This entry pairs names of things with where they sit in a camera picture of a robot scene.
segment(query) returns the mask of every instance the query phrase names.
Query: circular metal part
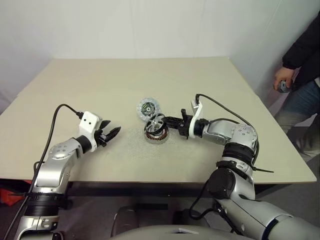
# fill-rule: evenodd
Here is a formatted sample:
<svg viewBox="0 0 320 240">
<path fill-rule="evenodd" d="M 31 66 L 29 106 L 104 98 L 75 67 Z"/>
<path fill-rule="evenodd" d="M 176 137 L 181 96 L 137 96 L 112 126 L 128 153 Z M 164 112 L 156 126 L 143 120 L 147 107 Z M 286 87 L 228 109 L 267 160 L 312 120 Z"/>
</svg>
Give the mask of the circular metal part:
<svg viewBox="0 0 320 240">
<path fill-rule="evenodd" d="M 162 120 L 165 117 L 162 113 L 158 113 L 152 116 L 145 124 L 144 130 L 149 134 L 158 134 L 165 127 L 165 123 Z"/>
<path fill-rule="evenodd" d="M 152 97 L 142 99 L 136 107 L 136 111 L 139 117 L 145 122 L 147 122 L 152 116 L 161 113 L 159 103 Z"/>
<path fill-rule="evenodd" d="M 144 137 L 150 144 L 163 144 L 168 140 L 168 131 L 169 129 L 167 126 L 164 126 L 163 129 L 157 134 L 151 134 L 144 129 Z"/>
</svg>

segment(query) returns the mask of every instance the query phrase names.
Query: table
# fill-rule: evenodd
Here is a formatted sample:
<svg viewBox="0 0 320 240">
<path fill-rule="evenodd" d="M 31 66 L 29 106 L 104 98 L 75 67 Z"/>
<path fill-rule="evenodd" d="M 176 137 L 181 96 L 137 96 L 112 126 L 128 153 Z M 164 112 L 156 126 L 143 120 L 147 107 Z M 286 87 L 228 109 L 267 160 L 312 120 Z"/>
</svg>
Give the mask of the table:
<svg viewBox="0 0 320 240">
<path fill-rule="evenodd" d="M 55 108 L 66 103 L 111 120 L 121 131 L 107 147 L 86 153 L 70 181 L 114 183 L 203 183 L 216 168 L 223 146 L 204 139 L 186 140 L 171 130 L 167 142 L 149 144 L 136 106 L 158 100 L 166 116 L 191 114 L 196 93 L 216 99 L 256 129 L 260 152 L 256 184 L 315 182 L 316 177 L 295 150 L 259 97 L 227 57 L 170 59 L 54 59 L 0 116 L 0 178 L 31 179 L 33 163 L 46 144 Z M 236 117 L 201 99 L 203 117 Z M 77 137 L 79 119 L 61 109 L 51 146 Z"/>
</svg>

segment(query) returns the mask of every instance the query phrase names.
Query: floor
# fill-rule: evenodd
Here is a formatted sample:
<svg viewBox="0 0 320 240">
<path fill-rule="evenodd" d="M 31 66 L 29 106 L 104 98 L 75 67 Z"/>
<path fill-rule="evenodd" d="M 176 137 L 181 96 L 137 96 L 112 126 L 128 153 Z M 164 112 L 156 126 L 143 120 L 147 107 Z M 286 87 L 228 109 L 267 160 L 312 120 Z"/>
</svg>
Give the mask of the floor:
<svg viewBox="0 0 320 240">
<path fill-rule="evenodd" d="M 302 129 L 293 133 L 293 137 L 300 134 Z M 291 184 L 267 190 L 256 196 L 258 200 L 270 202 L 296 217 L 320 227 L 320 156 L 307 163 L 316 175 L 317 183 Z M 163 224 L 168 220 L 172 210 L 189 208 L 194 198 L 172 197 L 73 197 L 73 207 L 70 210 L 60 211 L 59 229 L 65 232 L 67 240 L 107 240 L 110 238 L 111 228 L 116 212 L 123 206 L 135 203 L 168 204 L 171 211 L 148 212 L 153 216 L 150 224 Z M 200 200 L 195 208 L 199 212 L 210 207 L 211 199 Z M 4 235 L 12 216 L 19 207 L 0 207 L 0 239 Z M 215 213 L 206 216 L 209 225 L 213 228 L 229 231 L 228 224 Z"/>
</svg>

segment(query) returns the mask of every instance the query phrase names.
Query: black jacket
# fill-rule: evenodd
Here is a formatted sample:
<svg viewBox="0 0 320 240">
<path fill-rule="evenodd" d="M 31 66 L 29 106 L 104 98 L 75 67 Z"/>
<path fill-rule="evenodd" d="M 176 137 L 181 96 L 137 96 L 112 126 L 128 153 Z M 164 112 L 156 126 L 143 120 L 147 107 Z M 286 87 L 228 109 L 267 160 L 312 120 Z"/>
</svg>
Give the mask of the black jacket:
<svg viewBox="0 0 320 240">
<path fill-rule="evenodd" d="M 295 78 L 293 90 L 297 90 L 320 76 L 319 15 L 320 12 L 282 58 L 285 68 L 297 69 L 301 67 Z"/>
</svg>

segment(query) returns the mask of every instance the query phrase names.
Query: person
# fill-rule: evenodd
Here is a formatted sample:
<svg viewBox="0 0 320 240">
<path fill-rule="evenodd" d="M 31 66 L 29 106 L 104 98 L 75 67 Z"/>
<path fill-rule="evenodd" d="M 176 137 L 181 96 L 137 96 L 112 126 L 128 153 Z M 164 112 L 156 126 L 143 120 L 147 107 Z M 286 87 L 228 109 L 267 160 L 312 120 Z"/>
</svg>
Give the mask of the person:
<svg viewBox="0 0 320 240">
<path fill-rule="evenodd" d="M 273 88 L 285 81 L 291 92 L 275 120 L 285 133 L 293 126 L 317 114 L 304 136 L 294 143 L 297 150 L 309 156 L 320 154 L 320 23 L 319 15 L 294 42 L 282 58 L 282 67 L 275 73 Z M 293 81 L 296 70 L 299 72 Z"/>
</svg>

